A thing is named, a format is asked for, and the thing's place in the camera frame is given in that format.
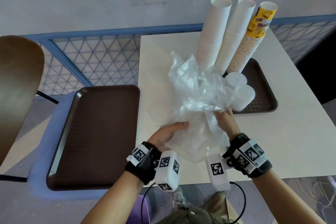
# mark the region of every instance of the clear plastic bag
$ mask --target clear plastic bag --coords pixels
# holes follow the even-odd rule
[[[188,129],[177,131],[166,143],[182,158],[200,162],[207,158],[214,146],[229,146],[227,134],[217,125],[214,111],[222,111],[232,102],[225,93],[224,79],[214,67],[199,67],[193,55],[184,61],[171,53],[173,64],[169,80],[175,91],[172,118],[169,123],[189,121]]]

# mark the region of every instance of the brown tray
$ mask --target brown tray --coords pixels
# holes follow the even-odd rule
[[[133,85],[80,89],[48,172],[48,188],[111,187],[135,147],[139,98],[140,90]]]
[[[255,98],[241,112],[243,113],[260,113],[273,112],[278,108],[278,102],[261,70],[259,63],[255,59],[250,59],[244,67],[242,74],[247,78],[247,84],[255,90]]]

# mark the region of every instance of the yellow paper cup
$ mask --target yellow paper cup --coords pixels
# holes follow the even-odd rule
[[[262,2],[247,26],[246,35],[252,38],[263,38],[277,9],[278,5],[273,2]]]

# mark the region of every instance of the wrist tracker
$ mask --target wrist tracker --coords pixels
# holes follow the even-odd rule
[[[155,170],[158,166],[161,152],[151,143],[142,142],[126,158],[128,163],[125,171],[138,177],[147,185],[155,177]]]
[[[256,178],[272,168],[265,152],[254,139],[250,139],[244,133],[235,137],[223,154],[227,159],[227,165],[241,171],[249,178]]]

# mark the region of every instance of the white table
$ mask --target white table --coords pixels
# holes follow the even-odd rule
[[[170,112],[170,52],[185,58],[195,54],[199,35],[141,37],[137,145],[148,140]],[[336,127],[271,30],[253,58],[259,62],[279,107],[271,113],[236,115],[241,131],[258,141],[281,178],[336,175]],[[204,161],[193,164],[182,160],[180,166],[179,184],[210,182]],[[227,173],[230,181],[249,179],[234,169]]]

